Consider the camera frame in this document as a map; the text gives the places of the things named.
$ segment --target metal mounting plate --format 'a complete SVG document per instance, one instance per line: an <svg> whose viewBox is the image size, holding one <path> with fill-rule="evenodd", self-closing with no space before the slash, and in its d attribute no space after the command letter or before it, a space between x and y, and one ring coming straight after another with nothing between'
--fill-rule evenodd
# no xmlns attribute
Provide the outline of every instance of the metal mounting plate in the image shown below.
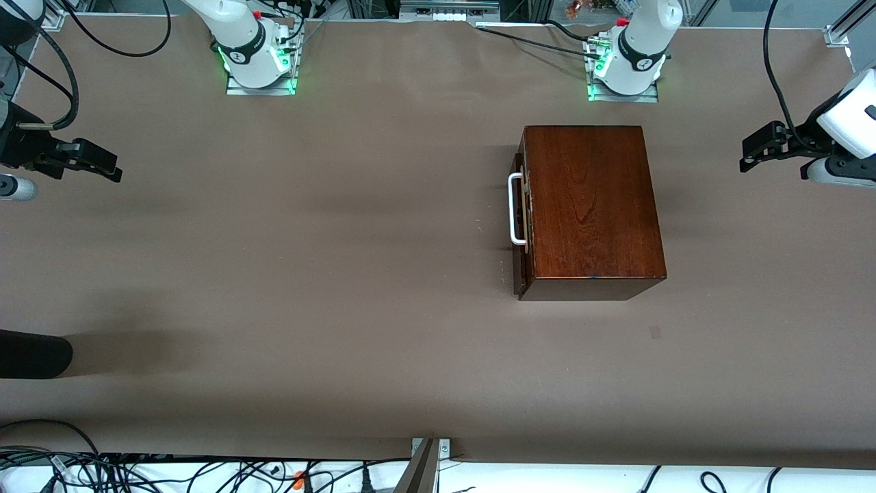
<svg viewBox="0 0 876 493"><path fill-rule="evenodd" d="M228 76L225 94L229 96L292 96L298 90L298 73L301 66L301 49L303 48L304 30L288 41L286 48L292 48L289 54L281 55L282 61L288 61L292 67L272 84L263 88L248 88L240 85L234 77Z"/></svg>

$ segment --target black cylinder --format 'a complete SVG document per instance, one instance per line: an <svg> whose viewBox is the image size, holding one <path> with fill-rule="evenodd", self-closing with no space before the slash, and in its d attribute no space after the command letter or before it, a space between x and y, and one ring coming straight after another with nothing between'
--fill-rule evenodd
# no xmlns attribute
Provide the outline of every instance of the black cylinder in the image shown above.
<svg viewBox="0 0 876 493"><path fill-rule="evenodd" d="M54 378L72 360L73 347L62 337L0 330L0 378Z"/></svg>

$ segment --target metal bracket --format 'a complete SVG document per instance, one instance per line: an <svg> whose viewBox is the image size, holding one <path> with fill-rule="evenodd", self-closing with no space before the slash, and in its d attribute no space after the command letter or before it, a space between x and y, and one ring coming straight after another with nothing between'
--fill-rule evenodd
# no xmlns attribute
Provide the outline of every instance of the metal bracket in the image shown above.
<svg viewBox="0 0 876 493"><path fill-rule="evenodd" d="M417 449L424 439L411 440L411 457L417 454ZM438 439L438 460L446 461L450 458L450 439Z"/></svg>
<svg viewBox="0 0 876 493"><path fill-rule="evenodd" d="M848 46L848 34L863 24L875 11L876 0L858 0L836 22L823 29L824 42L831 48Z"/></svg>
<svg viewBox="0 0 876 493"><path fill-rule="evenodd" d="M832 25L828 25L827 27L822 29L822 34L824 34L824 44L827 45L828 48L843 48L849 46L849 37L836 37L837 35L836 32L833 30Z"/></svg>
<svg viewBox="0 0 876 493"><path fill-rule="evenodd" d="M413 458L392 493L434 493L438 461L450 456L449 439L414 439Z"/></svg>

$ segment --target wood grain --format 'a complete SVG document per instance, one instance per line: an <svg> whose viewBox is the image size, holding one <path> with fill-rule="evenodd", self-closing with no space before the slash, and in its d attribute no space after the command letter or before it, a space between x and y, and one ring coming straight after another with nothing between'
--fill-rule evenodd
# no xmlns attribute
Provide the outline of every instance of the wood grain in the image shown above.
<svg viewBox="0 0 876 493"><path fill-rule="evenodd" d="M637 126L528 126L538 278L666 277Z"/></svg>

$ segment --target cable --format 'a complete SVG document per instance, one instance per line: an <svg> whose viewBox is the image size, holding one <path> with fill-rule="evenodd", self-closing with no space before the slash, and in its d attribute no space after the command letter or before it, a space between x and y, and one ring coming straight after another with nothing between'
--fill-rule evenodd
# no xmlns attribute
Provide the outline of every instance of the cable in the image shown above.
<svg viewBox="0 0 876 493"><path fill-rule="evenodd" d="M29 68L31 71L33 71L34 74L39 75L40 77L42 77L43 80L45 80L46 82L52 84L55 88L57 88L59 91L61 91L62 93L64 93L64 96L67 97L67 99L70 101L70 103L73 102L73 95L70 94L70 91L68 91L66 87L60 85L60 83L59 83L58 81L56 81L56 80L54 80L52 77L46 75L46 73L43 72L42 70L40 70L40 69L34 67L29 61L27 61L27 59L26 59L25 57L21 56L21 55L18 54L14 49L12 49L11 46L4 46L3 49L6 50L6 53L8 53L9 55L11 55L12 58L14 58L15 61L16 61L17 63L19 63L19 64L21 64L21 65L24 65L25 67L27 67L27 68Z"/></svg>
<svg viewBox="0 0 876 493"><path fill-rule="evenodd" d="M79 20L79 16L76 15L75 7L73 5L71 5L68 2L68 0L60 0L60 2L62 4L64 4L64 7L67 9L67 13L70 14L71 18L73 18L73 22L75 22L76 25L78 25L79 28L82 29L82 32L85 32L86 36L91 38L91 40L94 41L95 43L97 43L101 48L107 49L114 54L120 54L122 56L130 56L132 58L140 58L140 57L144 57L144 56L149 56L151 54L156 54L159 51L161 51L161 48L165 47L165 45L167 44L167 41L170 39L170 32L171 32L170 17L171 16L170 16L170 7L167 6L167 0L161 0L161 3L164 5L164 8L165 8L165 15L167 17L167 30L165 32L165 37L163 40L161 40L161 42L159 43L158 46L154 47L153 49L151 49L147 52L142 52L142 53L124 52L122 50L115 49L114 47L104 43L103 41L100 41L94 34L91 33L91 31L89 31L84 25L82 25L82 22Z"/></svg>
<svg viewBox="0 0 876 493"><path fill-rule="evenodd" d="M0 425L0 431L5 430L6 428L12 428L14 426L21 426L21 425L58 425L58 426L64 426L65 428L68 428L68 429L76 432L76 434L79 435L79 437L81 439L83 439L86 444L88 444L88 448L90 448L91 452L93 452L95 454L95 459L97 459L97 456L100 454L99 452L97 452L97 447L95 446L95 442L91 441L91 438L87 434L85 434L84 431L80 430L75 425L69 424L67 421L60 421L58 419L43 419L43 418L22 419L20 421L13 421L13 422L7 423L5 425Z"/></svg>
<svg viewBox="0 0 876 493"><path fill-rule="evenodd" d="M285 43L286 41L288 41L290 39L294 39L296 36L298 36L301 33L301 29L304 28L304 16L301 15L300 12L290 11L288 9L284 9L283 7L280 7L279 5L277 5L278 2L274 2L274 4L269 4L266 0L256 0L256 1L259 2L260 4L264 5L265 7L268 7L269 9L276 10L277 12L280 13L280 16L282 16L283 18L286 17L285 15L283 15L284 13L292 14L298 18L298 22L295 23L298 25L297 28L295 29L295 33L290 34L287 38L281 39L280 40L281 43Z"/></svg>
<svg viewBox="0 0 876 493"><path fill-rule="evenodd" d="M582 56L582 57L584 57L584 58L592 58L592 59L597 59L597 58L599 58L599 55L597 55L597 54L588 54L588 53L585 53L585 52L579 52L579 51L576 51L576 50L570 50L570 49L568 49L568 48L562 48L562 47L559 47L559 46L546 45L546 44L544 44L544 43L540 43L540 42L538 42L538 41L532 41L531 39L518 38L517 36L512 36L511 34L505 34L504 32L493 31L492 29L487 29L487 28L485 28L485 27L477 27L476 29L478 29L479 31L482 31L482 32L488 32L488 33L490 33L490 34L496 34L497 36L501 36L501 37L503 37L503 38L514 39L515 41L520 41L521 43L527 43L527 44L529 44L529 45L540 46L540 47L542 47L542 48L547 48L547 49L549 49L549 50L556 50L556 51L558 51L558 52L563 52L563 53L568 53L568 54L576 54L576 55L578 55L578 56Z"/></svg>
<svg viewBox="0 0 876 493"><path fill-rule="evenodd" d="M514 16L514 15L516 15L517 17L522 18L522 19L525 20L525 18L524 18L523 16L521 16L520 14L517 13L517 9L519 9L520 7L522 7L522 6L523 6L523 3L524 3L525 1L526 1L526 0L520 0L520 3L517 4L516 7L514 7L513 9L511 9L511 13L508 14L508 17L502 19L502 22L508 22L508 19L511 18L511 16Z"/></svg>
<svg viewBox="0 0 876 493"><path fill-rule="evenodd" d="M713 490L712 488L709 488L709 485L706 484L706 478L707 478L707 477L711 477L711 478L713 478L715 481L717 481L717 485L721 487L721 491L720 491L720 492L715 491L715 490ZM717 477L717 474L715 474L715 473L713 473L713 472L711 472L711 471L706 471L706 472L700 474L700 484L702 484L703 489L705 489L705 490L708 491L709 493L727 493L727 488L724 487L724 482L721 481L721 478Z"/></svg>
<svg viewBox="0 0 876 493"><path fill-rule="evenodd" d="M48 43L49 46L52 47L52 50L58 55L60 62L64 65L64 69L67 71L67 77L70 79L70 92L72 92L69 97L70 109L67 110L66 115L55 120L51 124L19 123L18 128L22 130L60 130L62 128L67 128L76 119L76 114L79 113L79 84L76 83L76 75L73 73L73 67L70 67L70 61L67 59L63 50L60 49L58 43L49 36L48 32L43 29L43 26L39 22L33 20L33 18L31 18L24 9L19 7L14 0L6 0L6 3L12 7L19 17L24 19L27 24L31 25L31 27L46 40L46 43Z"/></svg>
<svg viewBox="0 0 876 493"><path fill-rule="evenodd" d="M12 46L10 46L10 49L13 52L15 51L15 48ZM15 65L15 85L12 86L12 93L11 94L6 92L6 91L3 92L7 97L15 96L15 88L16 88L16 86L18 86L18 83L21 81L21 65L18 64L18 60L13 60L13 61L14 61L14 65Z"/></svg>
<svg viewBox="0 0 876 493"><path fill-rule="evenodd" d="M368 470L368 462L363 462L362 465L362 490L361 493L375 493L374 486L371 484L371 471Z"/></svg>
<svg viewBox="0 0 876 493"><path fill-rule="evenodd" d="M553 19L543 20L543 21L541 21L541 23L544 25L552 25L552 26L556 27L557 29L562 31L563 34L565 34L566 36L569 36L571 39L576 39L578 41L586 41L587 40L587 38L585 38L584 36L578 36L574 32L566 29L565 25L562 25Z"/></svg>
<svg viewBox="0 0 876 493"><path fill-rule="evenodd" d="M656 466L651 469L651 474L648 475L647 481L645 481L645 486L639 490L639 493L648 493L648 490L651 489L651 483L654 481L654 477L657 476L657 472L660 471L660 468L663 466Z"/></svg>
<svg viewBox="0 0 876 493"><path fill-rule="evenodd" d="M372 461L372 462L369 462L367 465L362 465L362 466L359 466L359 467L357 467L357 468L350 469L349 471L343 473L342 475L338 475L337 477L335 477L334 479L332 479L331 482L329 482L328 484L324 484L324 485L322 485L322 487L320 487L317 491L314 491L314 493L320 493L321 491L323 491L324 489L328 488L329 486L331 486L332 488L334 488L334 487L335 487L335 486L334 486L334 485L335 485L335 482L338 482L338 481L340 481L341 479L343 479L344 477L347 477L348 475L351 475L351 474L353 474L353 473L356 473L356 472L358 472L358 471L360 471L360 470L362 470L362 469L364 469L364 468L367 468L367 467L369 467L369 466L377 466L378 464L386 464L387 462L407 462L407 461L410 461L410 459L409 459L409 458L400 458L400 459L383 459L382 461Z"/></svg>
<svg viewBox="0 0 876 493"><path fill-rule="evenodd" d="M775 80L775 74L773 74L773 65L769 60L769 28L773 23L773 14L775 13L775 7L779 4L779 0L773 0L773 2L769 6L769 11L766 13L766 23L764 23L764 67L766 68L766 76L769 77L769 83L773 86L773 90L775 91L776 97L779 98L779 106L781 107L781 112L785 116L785 124L788 126L788 129L791 131L791 134L794 135L794 138L797 139L800 144L805 147L809 151L817 152L810 143L800 138L800 135L797 134L797 128L794 126L794 120L791 119L791 111L788 109L788 105L785 103L785 95L782 94L781 88L779 88L779 83Z"/></svg>
<svg viewBox="0 0 876 493"><path fill-rule="evenodd" d="M766 480L766 493L773 493L773 479L775 479L775 475L779 474L779 471L781 468L775 468L769 474L769 478Z"/></svg>

